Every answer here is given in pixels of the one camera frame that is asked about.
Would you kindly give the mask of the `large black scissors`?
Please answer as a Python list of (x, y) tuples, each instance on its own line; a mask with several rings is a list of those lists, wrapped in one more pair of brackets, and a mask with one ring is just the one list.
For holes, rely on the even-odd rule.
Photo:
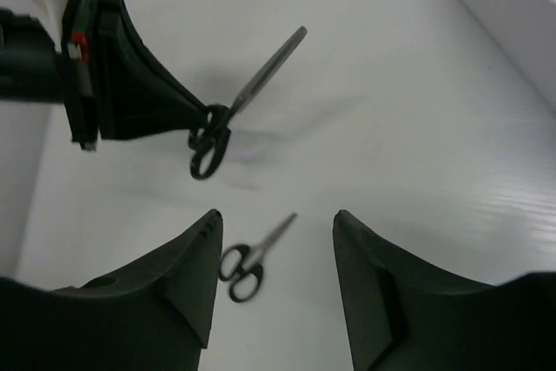
[(189, 132), (188, 146), (193, 151), (189, 172), (194, 179), (207, 180), (219, 169), (231, 137), (230, 121), (261, 93), (307, 33), (305, 26), (297, 29), (251, 77), (229, 107), (219, 103), (207, 107), (204, 125)]

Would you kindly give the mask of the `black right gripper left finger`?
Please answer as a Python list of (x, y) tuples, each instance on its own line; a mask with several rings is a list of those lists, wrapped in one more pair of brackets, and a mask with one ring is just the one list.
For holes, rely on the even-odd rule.
[(80, 288), (1, 280), (3, 370), (196, 370), (209, 344), (223, 220), (211, 209), (171, 241)]

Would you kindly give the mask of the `small black scissors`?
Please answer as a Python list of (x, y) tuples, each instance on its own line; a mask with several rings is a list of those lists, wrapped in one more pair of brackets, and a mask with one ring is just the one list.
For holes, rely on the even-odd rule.
[[(267, 253), (291, 228), (297, 218), (298, 214), (292, 212), (273, 227), (260, 242), (253, 245), (236, 243), (222, 252), (218, 276), (222, 282), (228, 282), (228, 297), (231, 301), (245, 303), (257, 295), (264, 282), (264, 259)], [(224, 264), (233, 253), (238, 254), (237, 262), (226, 271)], [(255, 285), (248, 295), (240, 295), (238, 293), (240, 284), (250, 277), (255, 279)]]

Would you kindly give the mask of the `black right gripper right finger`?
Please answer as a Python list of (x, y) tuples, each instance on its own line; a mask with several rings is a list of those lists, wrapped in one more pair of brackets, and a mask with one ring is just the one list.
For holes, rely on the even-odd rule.
[(500, 285), (455, 275), (334, 217), (334, 257), (356, 370), (552, 370), (555, 275)]

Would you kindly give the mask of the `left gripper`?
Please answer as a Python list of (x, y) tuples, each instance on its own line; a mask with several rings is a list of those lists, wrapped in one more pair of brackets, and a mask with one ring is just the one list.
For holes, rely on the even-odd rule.
[(61, 50), (39, 21), (1, 9), (1, 100), (62, 104), (71, 141), (94, 151), (102, 138), (128, 141), (203, 128), (207, 107), (144, 45), (124, 0), (99, 0), (98, 109), (91, 81), (91, 0), (68, 0)]

